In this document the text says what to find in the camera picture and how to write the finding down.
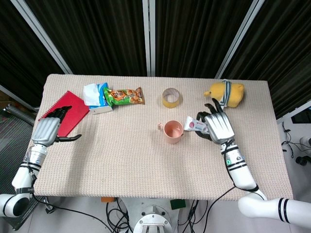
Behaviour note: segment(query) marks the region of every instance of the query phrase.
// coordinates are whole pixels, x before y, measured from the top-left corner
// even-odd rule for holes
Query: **yellow plush toy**
[[[235,108],[241,102],[244,94],[242,83],[231,83],[224,80],[221,83],[214,83],[209,91],[204,92],[204,96],[211,96],[219,101],[222,106]]]

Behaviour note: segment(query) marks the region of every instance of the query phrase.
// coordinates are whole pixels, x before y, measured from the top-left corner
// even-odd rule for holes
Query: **green snack packaging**
[[[110,90],[104,87],[104,95],[110,107],[112,105],[145,104],[141,87],[136,90]]]

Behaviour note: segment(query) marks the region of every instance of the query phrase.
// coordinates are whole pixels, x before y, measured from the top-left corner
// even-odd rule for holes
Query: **robotic arm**
[[[47,155],[47,147],[54,142],[74,141],[81,137],[57,137],[66,112],[71,106],[55,109],[40,120],[33,134],[34,146],[27,151],[12,181],[16,194],[0,194],[0,216],[18,217],[27,209],[34,182]]]
[[[206,104],[211,114],[200,112],[197,120],[201,119],[207,124],[210,135],[205,134],[204,138],[221,145],[221,154],[234,185],[247,192],[239,200],[239,210],[247,217],[268,217],[311,229],[311,203],[284,198],[267,200],[259,190],[244,156],[234,143],[234,132],[227,115],[216,99],[213,102],[217,110],[211,104]]]

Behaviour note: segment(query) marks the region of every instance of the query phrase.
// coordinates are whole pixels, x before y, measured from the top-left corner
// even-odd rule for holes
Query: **table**
[[[214,79],[117,77],[52,74],[44,86],[37,120],[67,90],[82,98],[83,86],[108,82],[112,89],[141,86],[146,104],[119,106],[113,112],[86,117],[69,134],[75,142],[55,143],[35,183],[45,196],[149,197],[215,199],[232,187],[220,146],[184,133],[180,142],[164,142],[156,125],[175,119],[184,123],[208,110],[203,92]],[[276,118],[266,81],[240,81],[245,96],[237,108],[226,108],[236,143],[260,189],[269,199],[292,198]],[[179,106],[164,107],[161,94],[174,87],[182,95]],[[224,200],[238,200],[234,189]]]

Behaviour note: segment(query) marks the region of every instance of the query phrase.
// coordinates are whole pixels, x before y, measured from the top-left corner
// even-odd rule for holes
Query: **yellow tape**
[[[168,96],[173,96],[172,101],[168,101]],[[175,88],[167,88],[162,93],[162,103],[167,108],[174,108],[179,104],[179,92]]]

